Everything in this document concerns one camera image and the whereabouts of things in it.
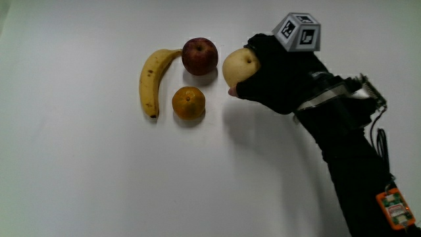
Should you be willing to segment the person's right hand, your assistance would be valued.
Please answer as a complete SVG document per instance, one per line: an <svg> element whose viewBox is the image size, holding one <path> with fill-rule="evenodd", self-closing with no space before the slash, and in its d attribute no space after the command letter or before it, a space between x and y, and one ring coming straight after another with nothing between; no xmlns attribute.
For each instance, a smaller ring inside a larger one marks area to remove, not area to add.
<svg viewBox="0 0 421 237"><path fill-rule="evenodd" d="M339 82L314 54L320 50L321 26L309 13L289 13L270 35L249 38L244 49L257 57L260 68L228 93L259 102L287 115L306 100Z"/></svg>

